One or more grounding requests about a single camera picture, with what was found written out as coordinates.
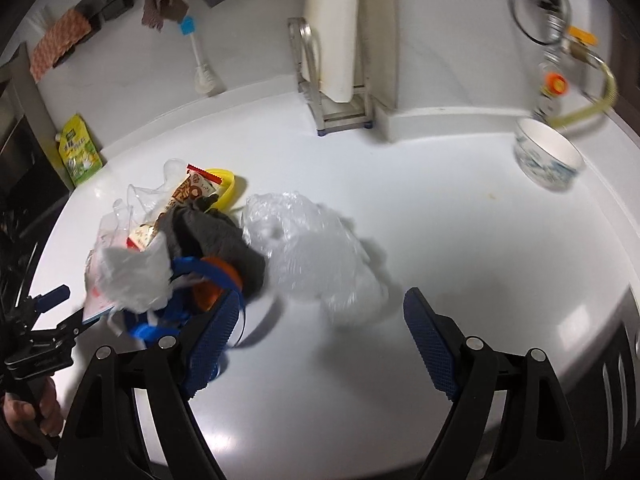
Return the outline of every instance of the red checkered cloth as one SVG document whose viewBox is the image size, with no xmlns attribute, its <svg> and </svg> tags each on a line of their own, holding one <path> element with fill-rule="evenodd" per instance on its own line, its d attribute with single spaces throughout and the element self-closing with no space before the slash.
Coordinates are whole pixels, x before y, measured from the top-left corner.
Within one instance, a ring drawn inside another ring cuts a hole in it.
<svg viewBox="0 0 640 480">
<path fill-rule="evenodd" d="M 31 75 L 36 83 L 67 50 L 89 32 L 89 21 L 75 9 L 69 9 L 38 42 L 31 54 Z"/>
</svg>

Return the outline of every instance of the metal screw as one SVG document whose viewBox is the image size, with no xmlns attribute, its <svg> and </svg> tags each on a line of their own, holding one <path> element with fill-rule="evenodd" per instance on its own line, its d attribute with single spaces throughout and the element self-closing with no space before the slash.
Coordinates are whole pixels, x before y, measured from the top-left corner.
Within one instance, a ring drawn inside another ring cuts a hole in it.
<svg viewBox="0 0 640 480">
<path fill-rule="evenodd" d="M 172 335 L 165 335 L 158 341 L 158 346 L 163 349 L 171 348 L 175 345 L 175 337 Z"/>
<path fill-rule="evenodd" d="M 534 348 L 531 351 L 531 357 L 534 361 L 538 361 L 539 363 L 543 363 L 546 360 L 546 354 L 539 348 Z"/>
<path fill-rule="evenodd" d="M 470 337 L 469 339 L 467 339 L 466 345 L 472 350 L 482 350 L 482 348 L 484 348 L 484 343 L 477 337 Z"/>
<path fill-rule="evenodd" d="M 95 356 L 98 359 L 106 359 L 107 357 L 109 357 L 111 355 L 111 348 L 109 348 L 108 346 L 101 346 L 100 348 L 97 349 L 97 351 L 95 352 Z"/>
</svg>

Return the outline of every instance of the yellow hose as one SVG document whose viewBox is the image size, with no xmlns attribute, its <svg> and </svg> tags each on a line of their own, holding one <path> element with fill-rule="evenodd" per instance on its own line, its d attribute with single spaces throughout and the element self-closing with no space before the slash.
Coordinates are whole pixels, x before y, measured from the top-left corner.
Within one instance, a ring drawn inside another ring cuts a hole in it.
<svg viewBox="0 0 640 480">
<path fill-rule="evenodd" d="M 570 114 L 549 119 L 547 121 L 548 125 L 555 130 L 565 128 L 571 124 L 593 117 L 594 115 L 607 112 L 618 100 L 616 77 L 603 60 L 596 56 L 591 50 L 588 50 L 585 46 L 576 42 L 572 42 L 570 45 L 570 53 L 575 59 L 588 63 L 602 71 L 605 76 L 605 89 L 602 97 L 594 102 L 594 104 Z"/>
</svg>

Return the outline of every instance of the metal rack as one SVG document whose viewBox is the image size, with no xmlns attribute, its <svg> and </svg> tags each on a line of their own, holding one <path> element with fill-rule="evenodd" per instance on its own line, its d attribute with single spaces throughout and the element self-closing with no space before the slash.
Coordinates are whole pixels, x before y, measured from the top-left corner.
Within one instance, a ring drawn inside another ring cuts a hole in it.
<svg viewBox="0 0 640 480">
<path fill-rule="evenodd" d="M 320 91 L 318 64 L 314 55 L 314 38 L 305 18 L 289 18 L 289 41 L 298 76 L 298 91 L 304 94 L 306 103 L 316 122 L 318 136 L 332 132 L 373 127 L 373 105 L 369 92 L 369 63 L 362 35 L 356 44 L 359 49 L 362 84 L 353 87 L 353 99 L 349 103 L 336 103 Z M 302 73 L 303 56 L 306 59 L 309 81 Z"/>
</svg>

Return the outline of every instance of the ceramic bowl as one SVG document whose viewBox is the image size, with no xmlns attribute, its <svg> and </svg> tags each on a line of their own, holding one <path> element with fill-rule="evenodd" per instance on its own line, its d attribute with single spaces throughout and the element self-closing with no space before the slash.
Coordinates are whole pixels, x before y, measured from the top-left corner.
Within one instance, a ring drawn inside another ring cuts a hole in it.
<svg viewBox="0 0 640 480">
<path fill-rule="evenodd" d="M 520 119 L 516 128 L 516 160 L 536 184 L 564 191 L 584 168 L 584 159 L 571 142 L 551 126 L 535 119 Z"/>
</svg>

